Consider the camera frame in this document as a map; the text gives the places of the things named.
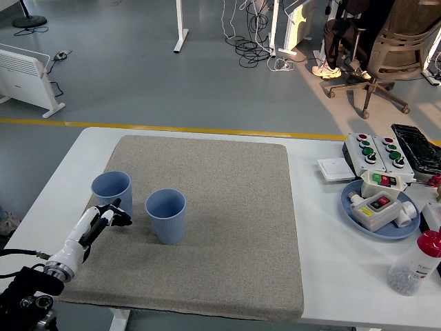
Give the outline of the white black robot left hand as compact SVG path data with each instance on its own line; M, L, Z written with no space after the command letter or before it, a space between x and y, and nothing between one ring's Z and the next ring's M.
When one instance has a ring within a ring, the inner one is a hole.
M131 225L131 216L120 207L117 198L107 205L88 208L65 240L63 248L45 263L43 271L62 282L71 281L79 266L88 258L92 243L108 226Z

